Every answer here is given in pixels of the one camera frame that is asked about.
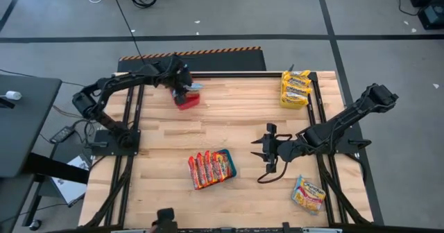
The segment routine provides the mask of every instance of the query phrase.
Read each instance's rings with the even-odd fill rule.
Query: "food package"
[[[308,105],[308,95],[311,88],[308,85],[309,70],[285,71],[281,77],[280,106],[289,109],[300,109]]]
[[[230,152],[227,149],[204,154],[198,153],[196,158],[188,159],[189,172],[194,189],[202,189],[233,178],[237,175]]]
[[[303,87],[308,87],[311,80],[308,78],[310,74],[309,70],[305,71],[285,71],[282,73],[282,82],[286,82],[292,85],[299,85]]]
[[[229,178],[228,158],[222,153],[213,154],[213,164],[216,166],[216,172],[219,174],[219,181],[222,182]]]
[[[209,150],[205,152],[203,160],[204,160],[204,167],[205,167],[205,174],[207,176],[207,181],[210,184],[218,182],[219,180],[217,179],[217,176],[214,173],[213,162],[211,160],[211,153]]]
[[[196,156],[196,163],[197,163],[197,174],[199,176],[199,182],[203,187],[207,187],[209,184],[207,180],[207,176],[205,174],[205,165],[203,163],[203,156],[201,153],[198,153]]]
[[[203,186],[200,185],[199,182],[197,163],[193,157],[189,157],[188,159],[188,168],[189,168],[189,173],[191,174],[191,179],[193,180],[194,189],[202,189]]]
[[[280,106],[284,108],[299,109],[308,104],[308,98],[300,94],[285,92],[280,97]]]
[[[306,181],[301,175],[296,181],[291,199],[307,210],[311,215],[317,215],[325,198],[325,191]]]
[[[291,92],[294,94],[300,94],[303,96],[308,96],[311,93],[311,88],[305,87],[302,85],[293,85],[288,82],[282,83],[282,90],[283,92]]]

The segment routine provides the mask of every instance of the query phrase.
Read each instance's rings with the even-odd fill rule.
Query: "mounting plate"
[[[94,143],[108,143],[106,147],[93,146],[92,154],[94,156],[134,156],[139,152],[140,130],[131,131],[134,144],[130,148],[120,148],[116,140],[112,137],[109,130],[98,130],[94,138]]]
[[[358,153],[358,145],[351,144],[350,141],[359,140],[363,140],[359,131],[354,129],[353,127],[348,128],[347,130],[345,130],[344,135],[335,146],[336,153]]]

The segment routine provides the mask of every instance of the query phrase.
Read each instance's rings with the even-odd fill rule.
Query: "wooden tabletop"
[[[333,71],[319,71],[318,78],[329,119],[343,110],[341,93]],[[204,85],[200,104],[185,111],[177,109],[166,89],[145,88],[140,150],[133,165],[124,227],[149,228],[156,220],[156,211],[167,207],[174,208],[180,228],[282,227],[282,222],[289,222],[291,227],[327,226],[324,206],[319,215],[311,216],[290,199],[299,175],[321,186],[314,156],[292,161],[281,180],[256,182],[265,172],[265,163],[250,153],[261,152],[262,145],[251,142],[266,133],[266,123],[275,123],[280,134],[295,134],[309,126],[307,109],[279,106],[280,79],[199,78],[195,82]],[[116,120],[123,116],[126,94],[127,91],[117,92],[106,107]],[[232,155],[237,177],[195,191],[188,157],[223,148]],[[344,194],[371,221],[358,163],[343,155],[335,158]],[[106,157],[92,170],[79,225],[91,219],[106,199],[113,166],[114,157]],[[278,164],[277,174],[283,166],[282,162]],[[335,219],[339,221],[336,199],[332,198]],[[120,197],[114,205],[114,223],[119,201]]]

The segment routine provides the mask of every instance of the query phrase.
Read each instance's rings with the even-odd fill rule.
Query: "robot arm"
[[[266,172],[275,172],[275,163],[280,156],[284,162],[317,153],[333,153],[334,145],[342,137],[345,130],[371,112],[387,112],[392,109],[398,95],[392,94],[385,86],[373,84],[350,107],[330,119],[326,123],[309,126],[296,134],[297,139],[290,140],[291,135],[276,135],[276,125],[267,124],[268,134],[252,142],[262,143],[263,153],[253,153],[265,162]],[[279,140],[278,137],[289,137]]]
[[[164,85],[174,93],[174,100],[180,105],[186,101],[187,87],[190,87],[192,82],[187,66],[177,55],[172,55],[168,66],[159,63],[148,64],[134,73],[101,78],[74,94],[72,103],[84,118],[95,120],[107,128],[120,147],[129,148],[132,146],[132,140],[127,126],[121,121],[115,121],[103,111],[109,97],[117,91],[138,85]],[[93,99],[96,91],[100,91],[97,101]]]

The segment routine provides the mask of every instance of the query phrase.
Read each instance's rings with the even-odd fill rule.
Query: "white paper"
[[[87,162],[85,162],[80,156],[75,157],[73,160],[68,162],[68,165],[82,168],[84,170],[89,170]],[[69,205],[81,195],[86,192],[86,184],[81,184],[72,181],[66,181],[60,178],[52,178],[55,186],[62,194],[63,198]]]

